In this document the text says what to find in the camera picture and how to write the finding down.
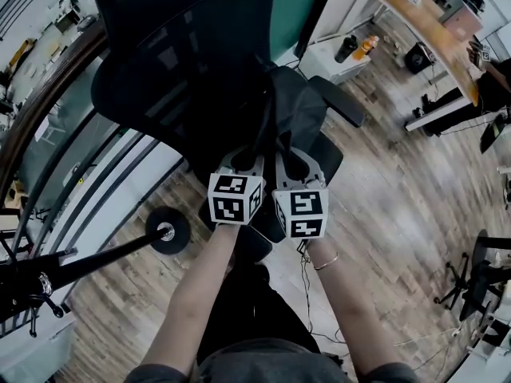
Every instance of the wooden desk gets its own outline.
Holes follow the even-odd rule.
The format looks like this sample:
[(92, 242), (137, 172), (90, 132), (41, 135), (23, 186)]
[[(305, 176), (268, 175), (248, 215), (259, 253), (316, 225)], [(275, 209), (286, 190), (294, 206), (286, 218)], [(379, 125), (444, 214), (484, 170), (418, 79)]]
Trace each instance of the wooden desk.
[[(418, 6), (409, 0), (378, 1), (405, 22), (428, 46), (463, 93), (462, 98), (415, 120), (408, 124), (406, 129), (409, 131), (414, 130), (470, 102), (477, 106), (479, 98), (477, 85), (472, 80), (468, 71), (470, 67), (469, 55), (466, 52), (468, 42), (461, 43), (438, 21), (443, 14), (443, 10), (433, 0), (421, 0)], [(368, 2), (369, 0), (355, 1), (340, 26), (340, 33), (348, 34), (354, 28), (354, 22)]]

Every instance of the floor plank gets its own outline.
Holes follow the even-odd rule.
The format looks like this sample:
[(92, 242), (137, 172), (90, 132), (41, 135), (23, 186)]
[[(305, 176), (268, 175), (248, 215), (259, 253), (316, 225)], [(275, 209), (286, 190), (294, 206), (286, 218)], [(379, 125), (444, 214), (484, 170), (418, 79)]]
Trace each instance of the floor plank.
[[(390, 16), (378, 26), (358, 33), (385, 32), (405, 49), (414, 36)], [(355, 129), (329, 111), (323, 131), (343, 150), (345, 159), (329, 188), (330, 223), (327, 237), (360, 274), (370, 291), (378, 316), (400, 358), (417, 370), (422, 381), (440, 381), (458, 363), (477, 319), (452, 338), (442, 331), (458, 327), (459, 302), (448, 312), (433, 297), (450, 286), (445, 264), (460, 262), (471, 253), (477, 233), (487, 228), (494, 236), (511, 236), (509, 213), (501, 200), (501, 178), (496, 167), (509, 154), (509, 143), (499, 143), (485, 155), (479, 152), (484, 125), (441, 137), (426, 137), (403, 125), (420, 95), (435, 98), (453, 88), (444, 78), (431, 86), (431, 69), (411, 75), (392, 59), (394, 47), (381, 41), (372, 62), (343, 89), (366, 107), (366, 123)], [(435, 66), (435, 73), (441, 67)], [(77, 315), (76, 341), (59, 381), (122, 381), (143, 357), (164, 317), (172, 291), (209, 237), (196, 213), (206, 189), (192, 174), (177, 170), (162, 184), (115, 236), (112, 245), (125, 243), (144, 231), (152, 208), (180, 209), (192, 225), (192, 241), (176, 257), (144, 248), (82, 280), (69, 306)], [(307, 305), (299, 255), (285, 241), (265, 260), (271, 284), (307, 323)], [(311, 320), (314, 331), (334, 337), (335, 319), (319, 280), (311, 279)], [(347, 354), (347, 347), (317, 337), (323, 350)], [(349, 356), (346, 370), (354, 376)]]

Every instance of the person's right arm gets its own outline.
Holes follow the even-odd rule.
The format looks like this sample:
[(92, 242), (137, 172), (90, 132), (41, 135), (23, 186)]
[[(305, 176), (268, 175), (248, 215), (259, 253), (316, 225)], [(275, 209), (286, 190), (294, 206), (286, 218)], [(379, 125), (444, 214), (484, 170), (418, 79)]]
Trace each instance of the person's right arm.
[[(326, 239), (313, 240), (307, 252), (314, 267), (330, 262), (337, 254)], [(357, 373), (367, 375), (379, 366), (400, 362), (358, 275), (341, 258), (317, 272)]]

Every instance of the green wall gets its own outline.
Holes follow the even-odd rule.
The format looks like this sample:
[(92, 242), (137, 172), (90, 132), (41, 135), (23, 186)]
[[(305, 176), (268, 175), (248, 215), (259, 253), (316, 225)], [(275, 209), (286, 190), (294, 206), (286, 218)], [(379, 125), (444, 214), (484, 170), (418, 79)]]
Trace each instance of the green wall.
[(275, 60), (298, 41), (314, 0), (273, 0), (271, 57)]

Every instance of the black cup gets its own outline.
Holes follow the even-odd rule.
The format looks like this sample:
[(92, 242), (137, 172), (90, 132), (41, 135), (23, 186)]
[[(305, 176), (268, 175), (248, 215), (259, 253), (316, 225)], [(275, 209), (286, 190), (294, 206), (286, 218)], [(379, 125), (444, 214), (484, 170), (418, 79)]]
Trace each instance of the black cup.
[(338, 63), (344, 62), (344, 60), (346, 60), (351, 55), (351, 53), (357, 49), (357, 47), (358, 41), (356, 36), (352, 35), (350, 37), (344, 38), (339, 51), (335, 55), (335, 60)]

